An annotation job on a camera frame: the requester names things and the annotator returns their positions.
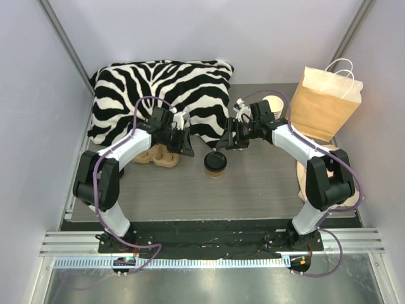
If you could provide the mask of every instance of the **black and white striped cushion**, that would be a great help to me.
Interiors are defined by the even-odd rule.
[[[157,96],[178,111],[190,113],[190,132],[215,147],[228,118],[229,79],[234,68],[224,61],[171,60],[119,63],[98,70],[90,82],[95,90],[92,125],[87,135],[109,146],[132,128],[136,101]],[[145,100],[137,117],[149,117],[160,101]]]

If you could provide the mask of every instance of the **paper bag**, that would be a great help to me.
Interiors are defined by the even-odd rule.
[[[352,75],[338,75],[347,72]],[[303,134],[329,142],[361,104],[361,81],[350,70],[305,68],[291,101],[291,122]]]

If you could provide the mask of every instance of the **wood grain surface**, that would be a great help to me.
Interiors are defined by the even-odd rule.
[[[232,85],[230,115],[238,98],[263,89],[276,89],[292,97],[297,84]],[[261,100],[268,93],[249,98]],[[203,160],[211,150],[191,138],[195,157],[181,156],[176,167],[129,163],[120,181],[119,204],[131,221],[197,219],[291,218],[302,207],[296,161],[284,150],[260,139],[243,151],[222,151],[228,160],[223,175],[213,179]],[[89,149],[100,147],[90,144]],[[72,221],[95,221],[94,213],[76,201]]]

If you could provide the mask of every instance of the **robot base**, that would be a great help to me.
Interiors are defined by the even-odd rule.
[[[287,232],[278,229],[264,231],[260,228],[237,231],[140,231],[138,227],[134,243],[160,243],[163,249],[158,258],[174,260],[280,258],[283,252],[308,252],[308,244],[312,251],[323,251],[318,231],[312,232],[300,246],[292,246],[288,242]],[[100,241],[98,252],[133,254],[134,249]],[[150,258],[153,253],[154,250],[139,250],[141,258]]]

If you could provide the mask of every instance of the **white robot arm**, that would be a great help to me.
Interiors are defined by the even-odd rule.
[[[341,149],[329,151],[299,133],[294,127],[288,126],[285,119],[275,120],[267,101],[260,101],[247,107],[242,100],[238,100],[234,110],[237,116],[228,119],[217,148],[247,148],[250,139],[262,138],[288,152],[306,168],[305,191],[308,200],[287,225],[287,237],[291,246],[307,244],[317,228],[316,224],[323,216],[329,210],[337,208],[355,192],[352,175],[319,149],[326,150],[349,164],[346,152]],[[311,146],[294,133],[309,141]],[[328,171],[333,172],[332,177],[328,177]]]
[[[120,172],[133,158],[155,144],[164,144],[169,152],[194,156],[189,129],[184,127],[188,119],[187,112],[174,113],[174,110],[155,108],[151,117],[146,122],[140,123],[135,132],[128,133],[110,147],[98,152],[86,151],[81,156],[73,194],[95,211],[91,175],[97,159],[107,154],[101,163],[97,178],[99,214],[109,229],[124,241],[135,243],[135,234],[118,204]]]

